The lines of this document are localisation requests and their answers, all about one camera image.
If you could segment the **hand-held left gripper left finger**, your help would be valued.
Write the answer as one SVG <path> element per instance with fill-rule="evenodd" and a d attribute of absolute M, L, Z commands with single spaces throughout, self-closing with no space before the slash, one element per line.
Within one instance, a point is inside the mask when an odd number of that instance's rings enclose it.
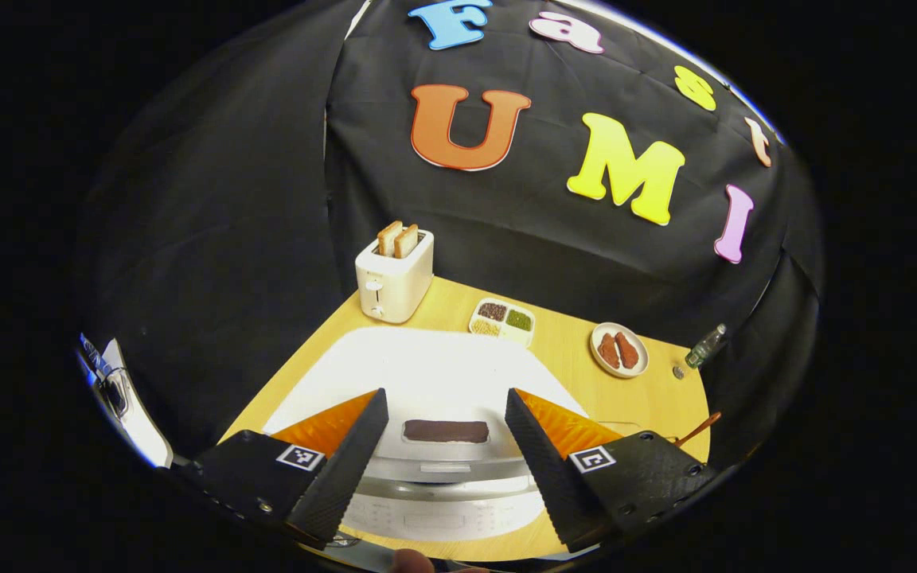
<path fill-rule="evenodd" d="M 324 550 L 388 421 L 386 391 L 378 388 L 276 435 L 244 429 L 174 475 L 236 517 Z"/>

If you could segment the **white round plate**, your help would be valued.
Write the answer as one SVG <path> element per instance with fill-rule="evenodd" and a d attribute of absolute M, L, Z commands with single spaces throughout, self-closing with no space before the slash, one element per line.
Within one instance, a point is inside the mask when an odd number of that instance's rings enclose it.
<path fill-rule="evenodd" d="M 632 341 L 632 344 L 639 352 L 639 363 L 633 369 L 619 368 L 614 369 L 605 364 L 601 359 L 597 351 L 597 345 L 600 344 L 601 338 L 605 333 L 610 333 L 611 335 L 617 334 L 619 331 L 622 331 L 626 336 Z M 589 338 L 589 348 L 592 352 L 592 355 L 597 362 L 598 366 L 607 372 L 608 374 L 614 375 L 615 377 L 622 378 L 623 380 L 629 380 L 630 378 L 635 378 L 644 373 L 650 362 L 650 356 L 646 345 L 636 333 L 633 333 L 632 330 L 627 329 L 627 327 L 622 324 L 613 323 L 613 322 L 602 322 L 598 324 L 592 330 Z"/>

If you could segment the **white toaster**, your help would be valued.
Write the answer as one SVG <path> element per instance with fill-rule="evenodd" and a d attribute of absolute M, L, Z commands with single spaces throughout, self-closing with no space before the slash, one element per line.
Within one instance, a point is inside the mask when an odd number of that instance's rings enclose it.
<path fill-rule="evenodd" d="M 414 249 L 401 259 L 379 254 L 378 240 L 357 254 L 354 271 L 364 315 L 392 324 L 414 315 L 434 276 L 434 235 L 419 229 L 417 236 Z"/>

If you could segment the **white rice cooker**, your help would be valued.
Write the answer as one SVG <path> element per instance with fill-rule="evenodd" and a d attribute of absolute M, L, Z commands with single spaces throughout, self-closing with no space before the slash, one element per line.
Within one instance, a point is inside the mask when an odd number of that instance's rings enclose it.
<path fill-rule="evenodd" d="M 388 421 L 343 518 L 372 536 L 459 543 L 517 531 L 544 504 L 512 432 L 507 392 L 579 405 L 517 342 L 368 327 L 335 341 L 264 425 L 273 435 L 382 388 Z"/>

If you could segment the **white divided grain dish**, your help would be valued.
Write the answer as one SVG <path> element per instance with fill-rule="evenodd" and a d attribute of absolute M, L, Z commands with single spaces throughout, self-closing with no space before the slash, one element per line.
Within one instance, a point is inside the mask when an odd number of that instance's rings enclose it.
<path fill-rule="evenodd" d="M 468 330 L 473 334 L 514 341 L 528 348 L 533 341 L 536 323 L 536 317 L 530 310 L 499 298 L 487 297 L 481 298 L 470 313 Z"/>

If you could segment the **black backdrop cloth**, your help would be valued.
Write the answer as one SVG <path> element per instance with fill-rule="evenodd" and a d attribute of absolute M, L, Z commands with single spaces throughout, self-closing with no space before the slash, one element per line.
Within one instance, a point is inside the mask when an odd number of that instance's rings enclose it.
<path fill-rule="evenodd" d="M 708 65 L 590 0 L 303 0 L 150 102 L 88 196 L 84 332 L 116 338 L 181 454 L 213 445 L 357 289 L 394 219 L 435 272 L 690 347 L 754 452 L 825 293 L 813 182 Z"/>

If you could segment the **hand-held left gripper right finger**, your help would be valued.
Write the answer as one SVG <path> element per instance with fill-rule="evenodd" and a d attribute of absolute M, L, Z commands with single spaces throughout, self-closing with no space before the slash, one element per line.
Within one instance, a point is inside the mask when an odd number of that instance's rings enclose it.
<path fill-rule="evenodd" d="M 507 392 L 505 421 L 570 552 L 640 536 L 718 476 L 658 433 L 622 436 L 523 389 Z"/>

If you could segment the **brown wooden spoon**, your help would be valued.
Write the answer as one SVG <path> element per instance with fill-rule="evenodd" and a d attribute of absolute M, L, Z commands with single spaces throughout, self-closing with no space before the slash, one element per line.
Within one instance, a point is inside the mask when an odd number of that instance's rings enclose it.
<path fill-rule="evenodd" d="M 713 424 L 716 424 L 716 422 L 720 420 L 721 416 L 723 416 L 723 413 L 714 412 L 706 420 L 704 420 L 702 424 L 699 425 L 699 427 L 696 427 L 691 432 L 689 432 L 687 435 L 685 435 L 684 438 L 679 438 L 679 439 L 674 440 L 674 446 L 678 446 L 678 447 L 684 446 L 684 444 L 687 443 L 689 440 L 696 438 L 696 436 L 698 436 L 700 433 L 712 427 Z"/>

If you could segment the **clear water bottle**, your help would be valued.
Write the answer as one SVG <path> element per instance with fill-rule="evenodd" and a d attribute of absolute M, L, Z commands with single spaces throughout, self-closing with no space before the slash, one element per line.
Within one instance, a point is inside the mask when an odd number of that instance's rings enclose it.
<path fill-rule="evenodd" d="M 716 329 L 707 333 L 701 341 L 697 342 L 685 355 L 685 365 L 692 369 L 701 368 L 720 347 L 727 335 L 727 326 L 724 323 L 718 324 Z"/>

